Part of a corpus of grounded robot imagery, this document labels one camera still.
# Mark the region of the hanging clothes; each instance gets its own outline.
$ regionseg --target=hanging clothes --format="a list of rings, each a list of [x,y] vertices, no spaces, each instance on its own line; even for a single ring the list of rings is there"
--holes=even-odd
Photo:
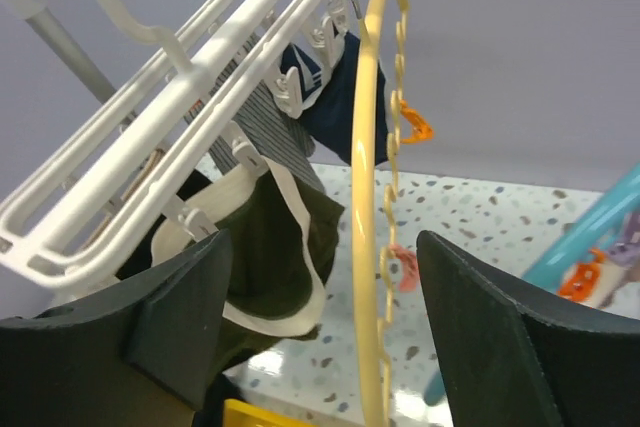
[[[331,74],[327,85],[322,86],[319,81],[310,85],[310,72],[314,78],[320,66],[302,49],[296,45],[289,45],[282,56],[280,70],[287,72],[291,67],[297,67],[303,100],[309,100],[313,105],[302,112],[298,119],[311,136],[334,152],[342,161],[351,165],[351,135],[353,131],[353,102],[355,97],[356,74],[358,70],[358,54],[360,39],[347,32],[344,38],[344,51]],[[387,159],[387,99],[386,78],[378,65],[378,82],[376,87],[375,113],[375,165],[386,162]]]
[[[244,44],[245,50],[250,51],[258,41],[258,36],[252,35]],[[211,95],[217,92],[237,66],[235,60],[229,62],[216,80]],[[315,151],[313,139],[303,126],[278,109],[264,82],[260,82],[249,95],[233,120],[260,154],[284,165],[300,180],[324,192],[322,182],[307,160]],[[223,174],[238,164],[229,146],[220,138],[214,142],[209,152]]]
[[[317,336],[324,284],[333,268],[344,208],[286,168],[265,158],[269,171],[256,179],[239,165],[187,204],[228,229],[233,267],[213,377],[282,338]],[[153,262],[169,259],[191,242],[179,226],[156,232]]]

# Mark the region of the striped fabric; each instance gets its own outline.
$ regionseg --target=striped fabric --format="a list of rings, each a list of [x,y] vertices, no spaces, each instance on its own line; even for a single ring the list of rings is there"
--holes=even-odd
[[[258,40],[258,36],[253,35],[245,43],[245,48],[250,50]],[[237,66],[235,60],[229,62],[218,77],[211,95],[215,94]],[[264,82],[260,82],[249,95],[233,120],[242,128],[258,152],[288,168],[307,185],[324,192],[322,182],[307,160],[315,150],[313,139],[304,127],[278,109]],[[238,164],[231,149],[222,139],[217,139],[209,152],[223,174]]]

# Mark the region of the pink clothespin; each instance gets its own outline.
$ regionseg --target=pink clothespin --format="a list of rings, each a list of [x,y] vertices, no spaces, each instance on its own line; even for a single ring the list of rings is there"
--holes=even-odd
[[[398,283],[398,292],[413,292],[420,282],[420,271],[418,270],[418,258],[416,254],[398,244],[390,246],[391,251],[402,263],[402,280]]]

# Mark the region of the clothespin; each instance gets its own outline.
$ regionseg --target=clothespin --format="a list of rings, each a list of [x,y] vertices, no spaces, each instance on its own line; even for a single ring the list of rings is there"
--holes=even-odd
[[[349,31],[349,10],[346,8],[346,0],[329,0],[327,12],[338,33],[344,36]]]
[[[398,284],[398,292],[413,292],[420,283],[420,270],[415,252],[398,244],[389,246],[391,252],[402,263],[402,280]]]
[[[280,72],[280,60],[278,60],[269,67],[263,80],[280,110],[293,119],[302,115],[302,86],[297,67],[291,67],[286,74],[283,74]]]
[[[316,20],[314,15],[309,16],[300,30],[322,64],[322,85],[326,85],[331,79],[333,68],[342,58],[346,31],[338,30],[331,14],[328,13],[322,16],[320,22]]]
[[[233,120],[230,121],[220,135],[231,148],[231,153],[252,175],[260,177],[269,170],[258,149]]]
[[[417,144],[418,142],[433,139],[434,132],[431,125],[424,120],[417,110],[410,108],[406,100],[400,101],[400,113],[411,124],[411,136],[402,139],[401,143]]]
[[[573,302],[583,302],[591,297],[600,278],[600,265],[607,260],[607,255],[598,249],[591,249],[593,261],[581,262],[577,265],[575,273],[560,289],[558,295]]]
[[[162,209],[162,214],[180,225],[196,242],[218,231],[216,225],[200,209],[192,209],[180,197],[174,195]]]

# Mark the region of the gray metal pole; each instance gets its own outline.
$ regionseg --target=gray metal pole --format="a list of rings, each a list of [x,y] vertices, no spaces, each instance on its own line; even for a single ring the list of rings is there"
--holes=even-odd
[[[26,22],[101,104],[111,98],[116,92],[115,87],[49,9],[26,19]]]

